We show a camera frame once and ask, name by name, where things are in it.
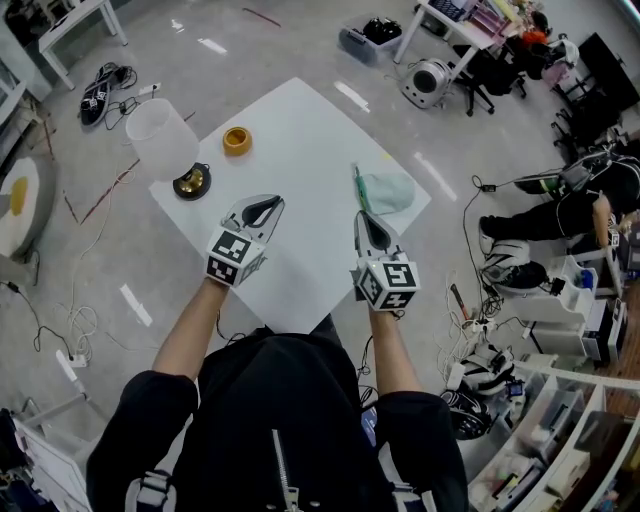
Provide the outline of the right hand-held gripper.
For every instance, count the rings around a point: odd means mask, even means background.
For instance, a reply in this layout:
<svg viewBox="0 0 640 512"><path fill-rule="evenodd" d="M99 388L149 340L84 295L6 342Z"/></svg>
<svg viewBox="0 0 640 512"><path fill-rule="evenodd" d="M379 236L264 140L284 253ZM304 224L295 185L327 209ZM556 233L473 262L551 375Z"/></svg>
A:
<svg viewBox="0 0 640 512"><path fill-rule="evenodd" d="M354 219L354 244L360 257L351 271L356 299L377 312L406 309L421 283L417 264L400 252L396 231L380 216L360 210Z"/></svg>

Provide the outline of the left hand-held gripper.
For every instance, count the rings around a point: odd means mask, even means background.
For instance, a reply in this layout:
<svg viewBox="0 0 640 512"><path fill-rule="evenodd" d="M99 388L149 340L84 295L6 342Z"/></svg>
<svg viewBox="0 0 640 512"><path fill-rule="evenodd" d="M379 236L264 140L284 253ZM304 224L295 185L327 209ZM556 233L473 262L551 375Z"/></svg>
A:
<svg viewBox="0 0 640 512"><path fill-rule="evenodd" d="M266 244L285 206L284 199L276 194L238 200L209 240L206 276L228 287L238 287L257 272L266 261Z"/></svg>

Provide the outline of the light green pencil pouch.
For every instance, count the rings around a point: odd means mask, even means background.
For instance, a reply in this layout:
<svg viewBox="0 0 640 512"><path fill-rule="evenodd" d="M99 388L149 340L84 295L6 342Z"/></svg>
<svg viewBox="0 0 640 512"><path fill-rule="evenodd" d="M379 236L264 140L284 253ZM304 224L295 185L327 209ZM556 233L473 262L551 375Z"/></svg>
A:
<svg viewBox="0 0 640 512"><path fill-rule="evenodd" d="M363 174L352 164L353 178L361 209L374 214L398 213L409 208L415 198L413 180L402 173Z"/></svg>

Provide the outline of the person's right forearm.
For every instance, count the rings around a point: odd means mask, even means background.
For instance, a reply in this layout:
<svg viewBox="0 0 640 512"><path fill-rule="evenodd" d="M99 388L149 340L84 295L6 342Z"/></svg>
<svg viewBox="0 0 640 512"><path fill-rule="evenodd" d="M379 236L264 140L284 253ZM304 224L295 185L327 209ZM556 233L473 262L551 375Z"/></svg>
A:
<svg viewBox="0 0 640 512"><path fill-rule="evenodd" d="M391 312L369 310L376 388L379 397L394 393L423 392L415 368Z"/></svg>

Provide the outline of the white and black helmet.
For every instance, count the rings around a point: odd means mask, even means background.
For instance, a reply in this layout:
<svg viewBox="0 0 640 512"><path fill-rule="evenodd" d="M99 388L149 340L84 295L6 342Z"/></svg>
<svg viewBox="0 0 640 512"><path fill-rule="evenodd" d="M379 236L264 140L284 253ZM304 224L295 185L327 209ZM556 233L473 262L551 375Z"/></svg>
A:
<svg viewBox="0 0 640 512"><path fill-rule="evenodd" d="M533 289L547 281L545 267L530 258L529 243L515 239L495 241L481 273L495 286L516 290Z"/></svg>

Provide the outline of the silver pet carrier backpack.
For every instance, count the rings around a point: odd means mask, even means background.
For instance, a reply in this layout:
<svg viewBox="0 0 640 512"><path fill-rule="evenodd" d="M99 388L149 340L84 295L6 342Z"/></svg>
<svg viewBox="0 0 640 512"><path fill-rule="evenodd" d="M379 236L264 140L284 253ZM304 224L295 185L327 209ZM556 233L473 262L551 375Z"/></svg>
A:
<svg viewBox="0 0 640 512"><path fill-rule="evenodd" d="M399 90L415 107L429 109L444 97L451 75L452 69L440 59L420 60L400 80Z"/></svg>

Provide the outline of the white black-striped helmet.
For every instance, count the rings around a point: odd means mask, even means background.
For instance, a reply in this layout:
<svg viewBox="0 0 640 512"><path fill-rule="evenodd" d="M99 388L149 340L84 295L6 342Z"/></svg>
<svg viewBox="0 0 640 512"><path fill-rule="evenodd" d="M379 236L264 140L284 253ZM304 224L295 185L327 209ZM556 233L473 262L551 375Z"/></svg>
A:
<svg viewBox="0 0 640 512"><path fill-rule="evenodd" d="M509 348L478 345L460 364L464 368L462 382L477 395L493 396L514 381L514 356Z"/></svg>

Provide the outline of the black oval tray green stripe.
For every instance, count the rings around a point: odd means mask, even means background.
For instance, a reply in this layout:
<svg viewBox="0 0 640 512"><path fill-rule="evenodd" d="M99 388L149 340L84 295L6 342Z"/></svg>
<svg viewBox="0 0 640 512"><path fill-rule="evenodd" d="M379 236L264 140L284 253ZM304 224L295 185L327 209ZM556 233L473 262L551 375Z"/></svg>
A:
<svg viewBox="0 0 640 512"><path fill-rule="evenodd" d="M529 195L548 194L552 198L563 197L569 192L561 171L547 171L516 179L515 186Z"/></svg>

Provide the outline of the black office chair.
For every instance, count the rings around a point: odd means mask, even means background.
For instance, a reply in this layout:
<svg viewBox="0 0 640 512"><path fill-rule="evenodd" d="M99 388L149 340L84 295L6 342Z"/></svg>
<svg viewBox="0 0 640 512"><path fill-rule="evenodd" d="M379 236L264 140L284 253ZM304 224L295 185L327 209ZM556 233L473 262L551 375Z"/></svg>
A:
<svg viewBox="0 0 640 512"><path fill-rule="evenodd" d="M488 113L493 115L495 106L489 95L503 96L511 93L514 87L520 90L523 98L527 95L524 89L524 75L514 64L494 57L487 50L477 51L453 83L466 93L466 114L469 117L474 114L476 97L487 103Z"/></svg>

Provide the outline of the white cabinet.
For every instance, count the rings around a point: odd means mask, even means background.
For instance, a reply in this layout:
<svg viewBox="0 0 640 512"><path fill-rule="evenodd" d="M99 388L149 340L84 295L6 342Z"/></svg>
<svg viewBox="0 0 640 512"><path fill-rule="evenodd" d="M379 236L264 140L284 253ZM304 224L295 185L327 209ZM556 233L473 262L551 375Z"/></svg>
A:
<svg viewBox="0 0 640 512"><path fill-rule="evenodd" d="M607 366L620 359L628 308L622 300L619 261L611 249L552 260L551 283L511 299L517 316L530 328L538 350L547 354L587 357Z"/></svg>

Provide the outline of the person's black jacket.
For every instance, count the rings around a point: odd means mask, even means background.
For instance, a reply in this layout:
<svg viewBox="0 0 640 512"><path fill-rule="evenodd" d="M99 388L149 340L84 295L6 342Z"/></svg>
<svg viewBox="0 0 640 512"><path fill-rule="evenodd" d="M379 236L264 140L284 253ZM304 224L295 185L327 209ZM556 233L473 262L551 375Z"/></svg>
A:
<svg viewBox="0 0 640 512"><path fill-rule="evenodd" d="M303 512L397 512L353 364L322 337L255 334L211 353L196 380L132 378L89 458L93 512L124 512L177 436L176 512L285 512L286 487Z"/></svg>

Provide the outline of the white desk with pink clutter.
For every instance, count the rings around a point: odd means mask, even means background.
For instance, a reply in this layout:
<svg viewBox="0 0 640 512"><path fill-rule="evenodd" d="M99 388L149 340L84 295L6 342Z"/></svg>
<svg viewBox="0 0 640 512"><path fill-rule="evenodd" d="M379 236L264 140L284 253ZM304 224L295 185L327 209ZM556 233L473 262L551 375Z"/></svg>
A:
<svg viewBox="0 0 640 512"><path fill-rule="evenodd" d="M495 45L501 45L506 38L515 35L523 26L523 20L520 17L516 17L514 21L510 21L506 25L506 33L504 35L498 34L490 36L473 23L468 21L454 21L444 13L438 11L435 7L429 4L427 0L418 0L418 8L414 18L409 27L403 31L402 41L393 58L393 62L395 64L399 64L401 62L404 53L409 47L415 32L421 25L426 14L433 15L447 27L448 31L445 34L445 39L448 39L452 33L455 33L469 46L467 51L451 70L449 83L452 83L460 75L478 51L489 49Z"/></svg>

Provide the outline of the white shelf unit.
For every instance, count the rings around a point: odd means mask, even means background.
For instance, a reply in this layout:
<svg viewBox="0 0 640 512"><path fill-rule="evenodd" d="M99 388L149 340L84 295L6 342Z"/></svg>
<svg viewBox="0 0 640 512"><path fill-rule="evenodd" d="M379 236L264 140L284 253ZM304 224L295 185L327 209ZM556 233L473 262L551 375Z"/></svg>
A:
<svg viewBox="0 0 640 512"><path fill-rule="evenodd" d="M640 380L569 371L555 356L516 364L517 413L499 401L469 462L472 512L596 512L640 441Z"/></svg>

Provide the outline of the low white furniture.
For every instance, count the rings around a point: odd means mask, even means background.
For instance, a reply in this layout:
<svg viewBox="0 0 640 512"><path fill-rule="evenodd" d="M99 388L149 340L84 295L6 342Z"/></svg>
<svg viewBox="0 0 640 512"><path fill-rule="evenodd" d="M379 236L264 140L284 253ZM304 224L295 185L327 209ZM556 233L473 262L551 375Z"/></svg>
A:
<svg viewBox="0 0 640 512"><path fill-rule="evenodd" d="M97 441L86 441L50 425L41 429L17 418L13 421L36 489L59 512L93 512L87 496L86 464Z"/></svg>

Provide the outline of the red-handled hammer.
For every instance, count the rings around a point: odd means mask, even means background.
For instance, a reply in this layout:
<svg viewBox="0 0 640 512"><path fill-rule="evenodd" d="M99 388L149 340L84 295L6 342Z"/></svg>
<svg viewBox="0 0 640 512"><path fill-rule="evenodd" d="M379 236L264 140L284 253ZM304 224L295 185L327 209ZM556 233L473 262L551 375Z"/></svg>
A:
<svg viewBox="0 0 640 512"><path fill-rule="evenodd" d="M461 311L461 313L462 313L462 315L464 317L464 320L465 321L471 320L472 317L468 313L468 310L467 310L467 308L465 306L465 303L464 303L464 301L463 301L463 299L462 299L462 297L461 297L461 295L459 293L459 290L458 290L458 287L456 286L456 284L451 284L449 289L450 289L451 293L453 294L453 296L454 296L454 298L455 298L455 300L456 300L456 302L457 302L457 304L458 304L458 306L460 308L460 311Z"/></svg>

